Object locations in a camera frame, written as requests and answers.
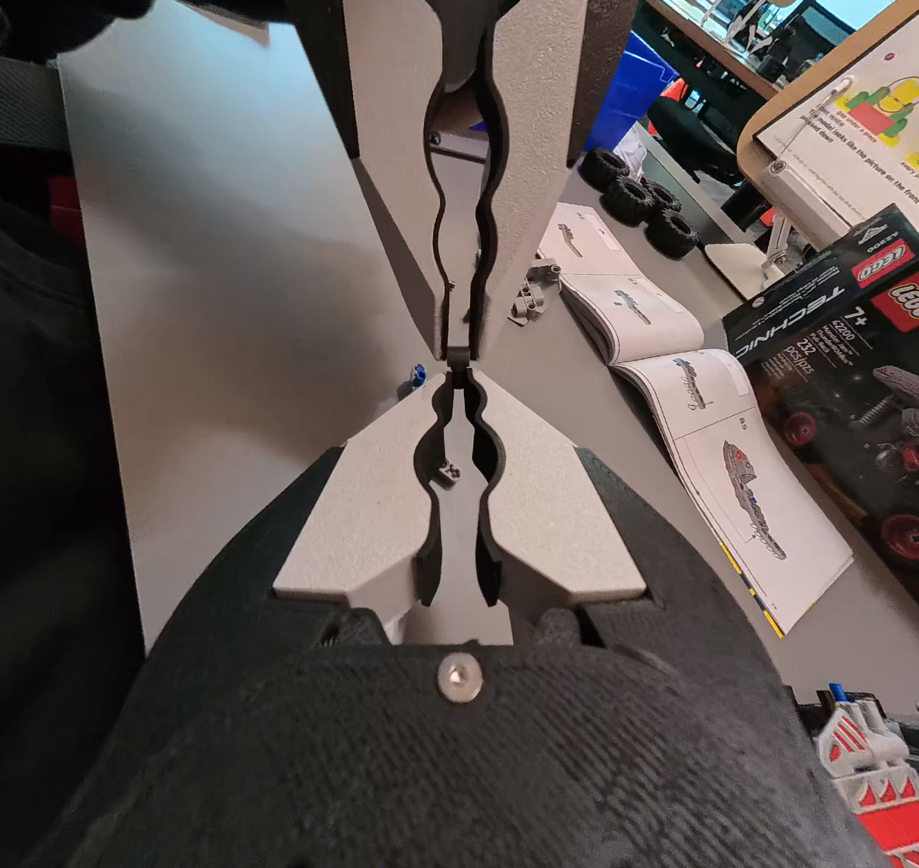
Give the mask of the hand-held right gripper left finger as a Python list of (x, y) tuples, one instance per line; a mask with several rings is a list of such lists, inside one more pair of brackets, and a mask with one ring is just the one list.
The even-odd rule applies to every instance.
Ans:
[(393, 644), (440, 582), (442, 537), (432, 481), (447, 458), (451, 374), (437, 374), (341, 449), (273, 583), (284, 599), (372, 611)]

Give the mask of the printed instruction sign board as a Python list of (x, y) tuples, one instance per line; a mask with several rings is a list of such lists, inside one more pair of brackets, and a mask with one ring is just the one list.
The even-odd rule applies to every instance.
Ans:
[(918, 226), (918, 0), (896, 0), (744, 127), (741, 172), (821, 249), (899, 208)]

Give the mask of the white instruction booklet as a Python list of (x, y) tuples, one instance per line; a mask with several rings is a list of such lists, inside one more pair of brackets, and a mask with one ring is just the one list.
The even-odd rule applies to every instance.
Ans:
[(605, 364), (650, 406), (685, 490), (775, 632), (785, 635), (853, 552), (776, 450), (737, 359), (656, 286), (596, 211), (558, 203), (538, 246)]

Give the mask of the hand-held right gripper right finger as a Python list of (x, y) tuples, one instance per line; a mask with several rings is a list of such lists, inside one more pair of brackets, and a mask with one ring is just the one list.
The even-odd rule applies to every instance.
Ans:
[(553, 610), (637, 601), (645, 578), (577, 445), (480, 369), (464, 385), (472, 462), (482, 475), (475, 564), (488, 606), (528, 644)]

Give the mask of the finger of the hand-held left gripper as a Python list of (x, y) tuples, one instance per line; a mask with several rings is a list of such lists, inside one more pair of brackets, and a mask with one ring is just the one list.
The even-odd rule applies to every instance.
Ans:
[(426, 0), (342, 3), (359, 146), (352, 165), (411, 318), (443, 360), (444, 196), (429, 150), (432, 108), (443, 94), (441, 22)]
[(569, 175), (587, 1), (520, 0), (482, 41), (476, 95), (490, 160), (476, 208), (472, 359), (501, 331)]

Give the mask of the wooden table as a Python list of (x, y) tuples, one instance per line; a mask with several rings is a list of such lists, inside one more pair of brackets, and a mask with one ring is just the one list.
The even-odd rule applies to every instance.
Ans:
[(701, 48), (708, 56), (718, 60), (739, 81), (765, 101), (774, 98), (781, 87), (759, 75), (750, 66), (748, 55), (731, 47), (718, 33), (712, 33), (702, 24), (702, 13), (686, 0), (641, 0), (660, 14), (688, 41)]

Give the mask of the dark toy set box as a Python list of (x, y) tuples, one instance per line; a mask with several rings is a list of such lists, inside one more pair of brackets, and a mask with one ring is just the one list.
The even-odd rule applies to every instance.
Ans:
[(917, 229), (881, 209), (722, 327), (764, 419), (917, 593)]

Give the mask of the person's dark clothing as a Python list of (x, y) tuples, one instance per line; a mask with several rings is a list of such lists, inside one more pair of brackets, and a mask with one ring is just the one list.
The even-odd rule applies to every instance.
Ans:
[(57, 71), (2, 58), (2, 866), (83, 782), (144, 660), (85, 245), (49, 219), (72, 175)]

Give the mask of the red and grey brick model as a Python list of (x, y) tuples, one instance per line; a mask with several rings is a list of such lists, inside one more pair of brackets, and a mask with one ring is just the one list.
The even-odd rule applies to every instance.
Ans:
[(918, 865), (917, 714), (886, 713), (870, 692), (837, 682), (795, 703), (822, 765), (894, 867)]

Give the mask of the white sign stand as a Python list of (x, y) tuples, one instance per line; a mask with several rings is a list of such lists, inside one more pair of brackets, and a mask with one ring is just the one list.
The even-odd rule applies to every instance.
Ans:
[(751, 242), (713, 244), (705, 248), (707, 260), (745, 300), (755, 299), (795, 270), (787, 262), (793, 231), (820, 252), (863, 219), (822, 187), (815, 176), (801, 171), (787, 158), (769, 163), (758, 188), (775, 207), (766, 250), (761, 252)]

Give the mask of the blue plastic bin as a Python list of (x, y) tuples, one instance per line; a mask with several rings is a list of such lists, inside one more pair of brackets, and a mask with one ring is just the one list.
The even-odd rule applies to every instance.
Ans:
[(638, 34), (630, 32), (583, 151), (614, 150), (677, 74)]

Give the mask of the grey desk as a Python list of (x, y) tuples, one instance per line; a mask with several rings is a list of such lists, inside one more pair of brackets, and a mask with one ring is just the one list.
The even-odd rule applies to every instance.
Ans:
[[(59, 59), (144, 644), (326, 449), (437, 372), (292, 27), (172, 0)], [(855, 552), (778, 637), (672, 471), (649, 407), (563, 303), (504, 322), (484, 372), (592, 450), (703, 555), (799, 699), (838, 681), (915, 712), (917, 607), (797, 460)]]

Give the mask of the black office chair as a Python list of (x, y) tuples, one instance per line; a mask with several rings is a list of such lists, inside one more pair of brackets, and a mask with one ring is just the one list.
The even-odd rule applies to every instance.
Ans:
[(671, 157), (696, 181), (706, 173), (723, 185), (741, 184), (736, 152), (716, 137), (682, 102), (658, 97), (649, 107), (649, 125)]

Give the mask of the black monitor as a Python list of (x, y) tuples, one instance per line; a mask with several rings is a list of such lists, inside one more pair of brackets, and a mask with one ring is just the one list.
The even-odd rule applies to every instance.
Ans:
[(802, 0), (771, 33), (756, 73), (772, 83), (791, 82), (854, 32), (818, 0)]

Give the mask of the grey brick beam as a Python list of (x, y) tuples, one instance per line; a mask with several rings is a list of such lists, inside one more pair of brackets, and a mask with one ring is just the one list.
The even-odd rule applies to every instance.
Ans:
[(508, 318), (517, 326), (537, 320), (547, 309), (553, 285), (526, 282), (519, 288)]

